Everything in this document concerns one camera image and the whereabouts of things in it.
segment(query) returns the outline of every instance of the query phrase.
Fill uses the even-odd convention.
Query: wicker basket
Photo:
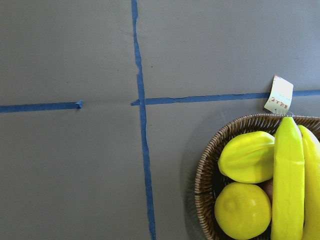
[[[285,115],[252,114],[239,117],[221,128],[208,143],[198,163],[195,176],[195,206],[202,230],[208,240],[232,240],[219,227],[215,214],[214,204],[222,189],[234,182],[222,175],[218,168],[218,159],[224,146],[235,136],[265,131],[274,134]],[[295,122],[304,125],[315,136],[320,138],[320,117],[293,115]],[[269,240],[271,226],[253,240]]]

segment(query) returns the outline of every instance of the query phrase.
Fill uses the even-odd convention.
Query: blue tape
[[[83,101],[0,106],[0,113],[81,109]]]
[[[135,64],[138,67],[138,74],[136,81],[138,86],[139,106],[140,106],[140,125],[141,125],[141,141],[143,153],[143,169],[144,169],[144,184],[146,194],[147,215],[149,222],[149,231],[152,240],[156,240],[156,221],[154,211],[154,198],[152,191],[151,170],[150,170],[150,155],[147,141],[147,112],[145,102],[145,87],[142,73],[142,60],[140,55],[140,48],[137,38],[137,19],[138,19],[138,4],[137,0],[131,0],[132,6],[132,24],[133,24],[133,40],[134,40],[134,55]]]
[[[320,95],[320,90],[304,90],[294,91],[293,97],[314,96]],[[244,99],[267,99],[270,92],[257,92],[245,94],[222,94],[222,95],[207,95],[207,96],[187,96],[187,97],[159,97],[145,99],[146,105],[157,104],[174,104],[174,103],[198,103],[198,102],[214,102],[214,101],[228,101],[228,100],[244,100]],[[131,103],[132,106],[138,106],[140,100],[137,99]]]

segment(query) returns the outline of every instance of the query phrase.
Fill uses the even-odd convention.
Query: round yellow fruit
[[[214,215],[221,229],[236,240],[262,234],[271,221],[271,204],[257,185],[233,182],[217,197]]]

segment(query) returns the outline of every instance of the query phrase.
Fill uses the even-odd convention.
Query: tag
[[[264,108],[274,114],[286,114],[291,105],[293,90],[294,85],[292,83],[275,75],[270,97],[264,105]]]

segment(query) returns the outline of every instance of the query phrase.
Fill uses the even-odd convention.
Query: yellow fruit
[[[306,127],[299,125],[304,153],[304,227],[302,240],[320,238],[320,142]]]
[[[221,229],[236,240],[248,240],[262,234],[271,220],[267,194],[257,185],[228,184],[217,197],[214,215]]]
[[[234,137],[222,150],[218,160],[220,172],[248,184],[271,179],[274,174],[274,143],[275,138],[264,131]]]
[[[302,136],[284,117],[274,141],[272,240],[301,240],[304,226],[305,160]]]

